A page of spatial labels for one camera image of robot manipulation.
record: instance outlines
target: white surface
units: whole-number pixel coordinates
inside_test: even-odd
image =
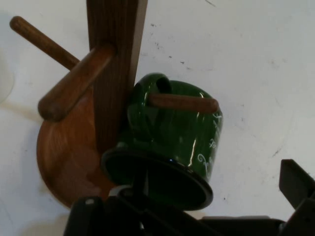
[[[315,2],[150,0],[137,79],[164,72],[214,96],[225,122],[206,215],[293,209],[278,189],[280,161],[315,176]],[[9,29],[21,15],[78,58],[88,53],[84,0],[1,0],[0,48],[16,84],[0,105],[0,235],[62,235],[68,210],[36,165],[39,99],[67,70]]]
[[[13,75],[8,68],[4,53],[0,48],[0,103],[10,94],[13,84]]]

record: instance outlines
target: black object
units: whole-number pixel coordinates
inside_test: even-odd
[[[268,217],[205,217],[188,214],[152,201],[147,192],[145,167],[133,187],[122,189],[105,202],[98,197],[77,201],[65,236],[315,236],[315,181],[293,160],[283,160],[280,189],[295,207],[287,221]]]
[[[115,148],[103,155],[101,168],[113,183],[131,185],[143,165],[148,170],[149,198],[180,210],[199,210],[212,202],[213,192],[206,180],[187,166],[154,152]]]

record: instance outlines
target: green mug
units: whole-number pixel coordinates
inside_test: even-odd
[[[136,84],[127,108],[128,124],[119,142],[102,157],[102,169],[116,184],[132,184],[139,166],[148,170],[149,197],[182,210],[207,207],[208,181],[223,122],[222,112],[197,112],[147,106],[149,93],[211,98],[205,91],[163,74]]]

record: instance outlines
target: wooden mug rack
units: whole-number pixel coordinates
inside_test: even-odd
[[[100,157],[117,144],[135,82],[148,0],[87,0],[90,53],[78,60],[23,18],[11,28],[70,70],[39,102],[37,140],[42,178],[66,206],[78,198],[106,199],[114,186]],[[150,106],[214,113],[215,99],[150,94]]]

